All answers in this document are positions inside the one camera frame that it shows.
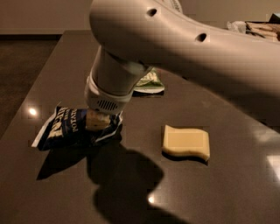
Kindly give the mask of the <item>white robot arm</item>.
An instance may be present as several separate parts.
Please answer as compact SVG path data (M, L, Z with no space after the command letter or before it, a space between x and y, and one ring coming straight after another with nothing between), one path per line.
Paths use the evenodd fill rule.
M93 0L89 22L100 47L87 78L87 105L120 113L153 67L280 126L280 44L196 22L161 0Z

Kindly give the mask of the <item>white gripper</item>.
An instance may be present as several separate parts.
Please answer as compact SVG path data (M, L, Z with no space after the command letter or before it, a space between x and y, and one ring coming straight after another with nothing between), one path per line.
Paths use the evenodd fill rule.
M110 124L109 115L121 113L132 97L132 93L118 96L104 92L94 82L93 72L87 77L84 95L90 108L86 114L86 129L89 131L106 129Z

